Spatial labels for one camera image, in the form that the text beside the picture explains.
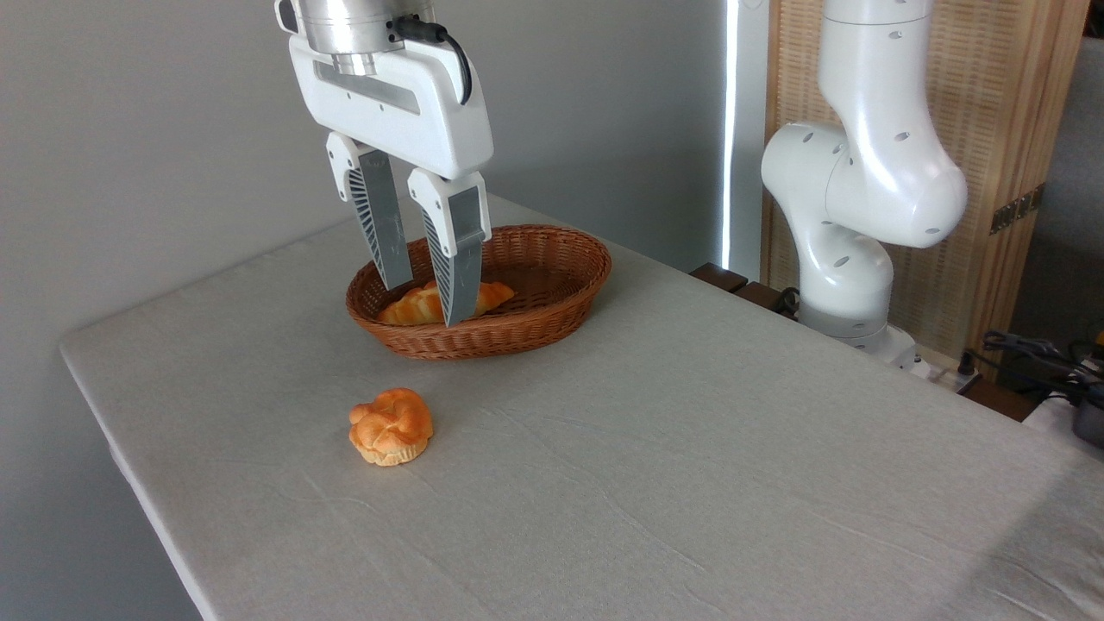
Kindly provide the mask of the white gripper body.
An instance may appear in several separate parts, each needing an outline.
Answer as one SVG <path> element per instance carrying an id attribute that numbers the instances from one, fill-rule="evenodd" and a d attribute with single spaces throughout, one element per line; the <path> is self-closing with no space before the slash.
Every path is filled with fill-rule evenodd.
<path id="1" fill-rule="evenodd" d="M 304 36 L 289 39 L 293 71 L 319 125 L 421 166 L 445 179 L 479 172 L 493 155 L 480 75 L 459 103 L 464 83 L 449 46 L 411 41 L 379 53 L 375 74 L 339 73 Z"/>

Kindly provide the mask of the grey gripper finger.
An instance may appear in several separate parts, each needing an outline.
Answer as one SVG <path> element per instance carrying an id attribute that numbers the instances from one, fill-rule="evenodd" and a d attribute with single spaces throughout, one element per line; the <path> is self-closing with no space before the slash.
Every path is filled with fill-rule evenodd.
<path id="1" fill-rule="evenodd" d="M 467 322 L 480 294 L 484 243 L 492 239 L 484 178 L 474 172 L 446 180 L 417 168 L 408 189 L 422 210 L 444 322 Z"/>
<path id="2" fill-rule="evenodd" d="M 326 149 L 336 191 L 354 206 L 355 220 L 384 287 L 390 291 L 405 285 L 413 274 L 389 154 L 339 131 L 329 134 Z"/>

